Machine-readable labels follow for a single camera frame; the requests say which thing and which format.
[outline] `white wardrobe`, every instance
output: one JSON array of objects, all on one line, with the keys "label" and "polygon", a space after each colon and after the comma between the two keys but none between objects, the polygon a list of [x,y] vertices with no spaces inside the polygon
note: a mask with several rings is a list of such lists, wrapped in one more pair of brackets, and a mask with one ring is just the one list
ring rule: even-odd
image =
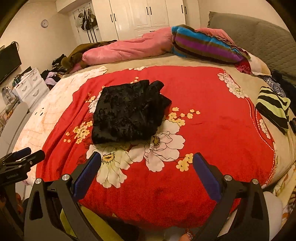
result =
[{"label": "white wardrobe", "polygon": [[142,37],[159,28],[186,24],[187,19],[194,24],[192,27],[200,26],[197,0],[92,0],[92,3],[102,41]]}]

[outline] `pink comforter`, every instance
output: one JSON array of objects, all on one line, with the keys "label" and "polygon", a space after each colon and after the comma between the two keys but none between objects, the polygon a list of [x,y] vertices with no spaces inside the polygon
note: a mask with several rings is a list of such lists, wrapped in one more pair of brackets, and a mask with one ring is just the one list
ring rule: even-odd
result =
[{"label": "pink comforter", "polygon": [[[88,65],[114,63],[123,60],[146,58],[170,52],[172,48],[170,27],[146,33],[141,38],[121,40],[115,43],[90,49],[83,54],[82,60]],[[76,64],[71,73],[81,69]]]}]

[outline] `television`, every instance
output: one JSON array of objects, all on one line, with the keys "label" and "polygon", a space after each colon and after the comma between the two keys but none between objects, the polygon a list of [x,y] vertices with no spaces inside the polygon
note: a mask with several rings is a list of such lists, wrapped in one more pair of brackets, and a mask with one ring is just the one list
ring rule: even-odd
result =
[{"label": "television", "polygon": [[4,82],[20,65],[20,56],[16,42],[0,51],[0,84]]}]

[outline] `striped pillow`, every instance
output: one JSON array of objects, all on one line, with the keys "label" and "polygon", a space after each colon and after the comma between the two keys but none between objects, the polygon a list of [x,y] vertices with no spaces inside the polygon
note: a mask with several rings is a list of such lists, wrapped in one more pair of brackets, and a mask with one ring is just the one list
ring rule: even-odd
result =
[{"label": "striped pillow", "polygon": [[226,63],[237,63],[250,58],[246,51],[230,45],[219,36],[196,31],[184,24],[172,27],[172,34],[172,53],[181,57],[218,60]]},{"label": "striped pillow", "polygon": [[289,98],[280,97],[271,88],[262,86],[256,109],[270,120],[284,135],[289,129]]}]

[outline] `black velvet fabric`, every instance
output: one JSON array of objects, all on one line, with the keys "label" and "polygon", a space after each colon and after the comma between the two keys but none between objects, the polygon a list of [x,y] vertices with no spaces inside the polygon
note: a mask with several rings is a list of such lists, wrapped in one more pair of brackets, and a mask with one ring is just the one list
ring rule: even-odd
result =
[{"label": "black velvet fabric", "polygon": [[161,81],[103,88],[94,112],[91,138],[94,144],[146,140],[161,125],[171,100],[160,94]]}]

